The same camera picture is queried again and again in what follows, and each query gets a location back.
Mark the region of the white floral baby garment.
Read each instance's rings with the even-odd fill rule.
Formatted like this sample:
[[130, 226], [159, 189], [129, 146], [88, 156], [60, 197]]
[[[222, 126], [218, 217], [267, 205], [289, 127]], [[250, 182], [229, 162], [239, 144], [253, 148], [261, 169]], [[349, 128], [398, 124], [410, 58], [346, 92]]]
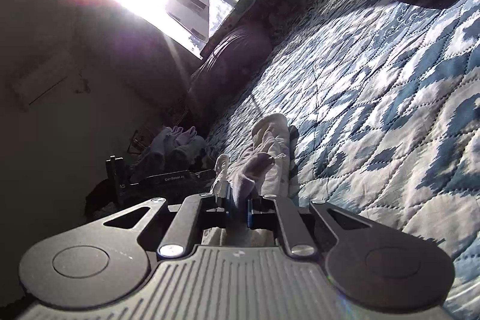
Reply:
[[269, 247], [273, 233], [247, 227], [247, 200], [257, 196], [289, 196], [290, 130], [287, 118], [271, 114], [260, 119], [251, 130], [251, 143], [240, 157], [228, 165], [225, 182], [233, 217], [225, 228], [203, 232], [202, 244], [235, 247]]

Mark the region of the purple pillow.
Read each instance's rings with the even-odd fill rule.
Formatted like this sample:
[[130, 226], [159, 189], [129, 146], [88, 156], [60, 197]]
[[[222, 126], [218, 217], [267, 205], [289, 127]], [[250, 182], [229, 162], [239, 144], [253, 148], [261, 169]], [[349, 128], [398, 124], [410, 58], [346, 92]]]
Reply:
[[233, 29], [190, 78], [187, 106], [198, 118], [219, 115], [264, 64], [272, 44], [258, 23]]

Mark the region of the stack of folded grey clothes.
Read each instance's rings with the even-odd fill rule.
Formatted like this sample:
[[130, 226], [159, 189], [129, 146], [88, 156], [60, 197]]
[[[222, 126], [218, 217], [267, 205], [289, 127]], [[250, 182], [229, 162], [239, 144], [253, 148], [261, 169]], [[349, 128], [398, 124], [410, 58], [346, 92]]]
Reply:
[[137, 183], [153, 175], [177, 171], [197, 172], [208, 169], [206, 141], [195, 126], [165, 127], [129, 168], [129, 181]]

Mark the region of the blue white patterned quilt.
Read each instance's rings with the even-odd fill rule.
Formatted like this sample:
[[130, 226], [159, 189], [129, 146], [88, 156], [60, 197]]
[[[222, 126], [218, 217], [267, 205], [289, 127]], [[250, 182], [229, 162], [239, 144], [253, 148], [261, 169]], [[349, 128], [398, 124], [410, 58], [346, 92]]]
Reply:
[[238, 157], [258, 119], [285, 115], [295, 201], [433, 241], [456, 269], [446, 310], [477, 319], [479, 0], [309, 1], [208, 143]]

